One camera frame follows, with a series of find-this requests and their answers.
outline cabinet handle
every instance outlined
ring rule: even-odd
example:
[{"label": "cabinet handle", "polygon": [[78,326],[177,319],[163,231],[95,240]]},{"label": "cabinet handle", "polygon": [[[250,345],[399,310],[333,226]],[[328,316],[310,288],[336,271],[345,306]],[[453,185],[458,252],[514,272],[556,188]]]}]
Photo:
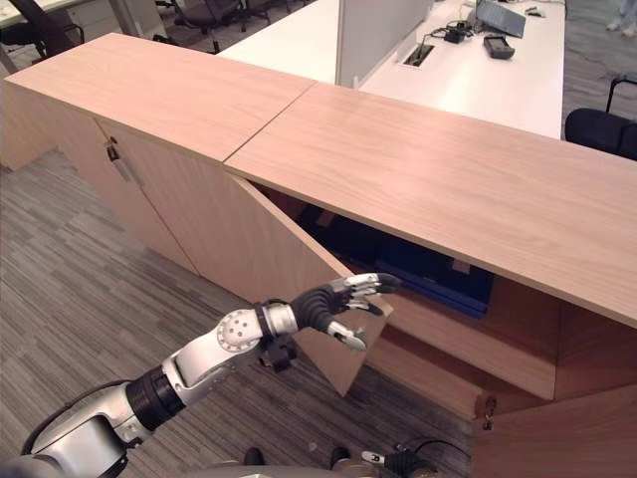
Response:
[{"label": "cabinet handle", "polygon": [[126,182],[130,182],[130,177],[128,176],[128,173],[126,172],[124,166],[121,164],[121,156],[111,142],[108,142],[106,144],[106,155],[108,156],[108,160],[112,163],[112,165],[115,166],[115,169],[117,169],[117,172],[123,178],[123,180]]},{"label": "cabinet handle", "polygon": [[130,181],[130,178],[137,183],[139,187],[143,187],[143,181],[141,180],[141,176],[137,173],[134,167],[128,162],[128,160],[119,154],[115,145],[117,144],[117,140],[114,137],[110,137],[106,142],[106,154],[108,155],[108,160],[112,162],[115,166],[121,177],[126,182]]}]

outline cable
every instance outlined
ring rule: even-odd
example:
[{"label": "cable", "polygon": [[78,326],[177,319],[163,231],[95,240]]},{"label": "cable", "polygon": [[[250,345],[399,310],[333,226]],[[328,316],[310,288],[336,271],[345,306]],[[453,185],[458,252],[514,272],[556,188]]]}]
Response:
[{"label": "cable", "polygon": [[88,396],[90,396],[90,395],[92,395],[92,394],[94,394],[94,393],[96,393],[96,392],[98,392],[100,390],[103,390],[105,388],[109,388],[111,386],[118,386],[118,385],[121,385],[123,383],[127,383],[128,381],[132,381],[132,380],[109,381],[109,382],[104,383],[104,384],[102,384],[100,386],[96,386],[95,388],[92,388],[89,391],[85,391],[84,393],[82,393],[81,395],[77,396],[73,400],[68,401],[67,403],[65,403],[60,409],[58,409],[57,411],[55,411],[54,413],[49,415],[47,418],[44,419],[44,421],[42,421],[38,426],[35,427],[35,429],[31,432],[31,434],[29,435],[27,440],[24,442],[24,445],[22,445],[22,450],[20,451],[20,454],[21,455],[29,455],[31,453],[31,450],[33,450],[33,445],[35,444],[35,442],[38,439],[38,437],[40,436],[40,434],[51,423],[53,423],[58,417],[60,417],[60,415],[62,415],[65,411],[68,411],[71,408],[73,408],[79,401],[84,400]]},{"label": "cable", "polygon": [[442,443],[443,445],[451,446],[452,448],[455,448],[458,451],[460,451],[467,458],[471,459],[471,455],[469,453],[467,453],[465,450],[463,450],[459,446],[454,445],[453,443],[450,443],[449,441],[445,441],[445,440],[426,440],[426,441],[423,441],[420,445],[418,445],[416,447],[416,449],[414,450],[414,454],[417,454],[423,446],[431,445],[431,444],[434,444],[434,443]]}]

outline office chair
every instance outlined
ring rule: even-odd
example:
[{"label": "office chair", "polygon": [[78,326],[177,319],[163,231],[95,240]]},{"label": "office chair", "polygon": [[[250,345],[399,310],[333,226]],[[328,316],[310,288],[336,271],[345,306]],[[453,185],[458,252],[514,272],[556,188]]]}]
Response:
[{"label": "office chair", "polygon": [[175,25],[195,28],[200,30],[202,35],[208,35],[212,40],[214,54],[221,51],[214,29],[219,25],[230,24],[243,8],[241,0],[204,0],[186,9],[181,8],[176,0],[170,0],[170,3],[177,14]]},{"label": "office chair", "polygon": [[621,83],[637,86],[637,75],[620,75],[613,79],[605,112],[590,108],[571,112],[564,128],[567,141],[637,160],[637,122],[610,112],[615,87]]},{"label": "office chair", "polygon": [[18,24],[16,28],[2,29],[2,43],[7,45],[10,40],[18,42],[29,41],[34,44],[38,53],[43,58],[53,57],[59,53],[71,50],[75,45],[69,39],[66,31],[77,28],[81,31],[81,39],[84,40],[84,31],[78,25],[70,25],[62,28],[54,22],[49,15],[34,0],[9,0],[22,14],[28,23]]},{"label": "office chair", "polygon": [[[75,23],[62,27],[62,31],[67,33],[76,30],[80,37],[80,43],[85,40],[84,29]],[[42,36],[32,24],[21,22],[0,30],[0,43],[8,47],[33,45],[42,60],[52,56],[47,53],[47,45]]]}]

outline person's foot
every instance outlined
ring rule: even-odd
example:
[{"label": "person's foot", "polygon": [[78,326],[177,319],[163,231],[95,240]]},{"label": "person's foot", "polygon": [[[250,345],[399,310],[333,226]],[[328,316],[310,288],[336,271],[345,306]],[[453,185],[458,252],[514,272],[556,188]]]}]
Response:
[{"label": "person's foot", "polygon": [[608,25],[606,25],[606,30],[615,32],[619,30],[619,27],[621,27],[621,18],[616,18],[615,20],[610,22]]},{"label": "person's foot", "polygon": [[351,458],[351,453],[344,446],[337,446],[331,451],[331,456],[329,457],[329,469],[332,470],[334,465],[338,463],[340,460],[346,460]]},{"label": "person's foot", "polygon": [[259,448],[250,448],[243,457],[243,464],[246,466],[261,466],[266,464],[266,460]]},{"label": "person's foot", "polygon": [[637,22],[630,23],[626,28],[621,31],[624,37],[632,38],[637,35]]}]

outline desk leg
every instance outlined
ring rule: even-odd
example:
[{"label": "desk leg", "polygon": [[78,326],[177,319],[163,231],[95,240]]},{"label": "desk leg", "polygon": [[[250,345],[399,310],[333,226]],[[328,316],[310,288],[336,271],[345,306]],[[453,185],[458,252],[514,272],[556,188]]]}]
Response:
[{"label": "desk leg", "polygon": [[119,23],[121,27],[121,31],[131,37],[141,37],[141,32],[137,30],[137,26],[125,0],[108,0],[108,2],[112,7],[117,23]]},{"label": "desk leg", "polygon": [[4,47],[0,46],[0,63],[10,74],[14,74],[18,71],[18,67],[15,66],[11,57],[4,51]]}]

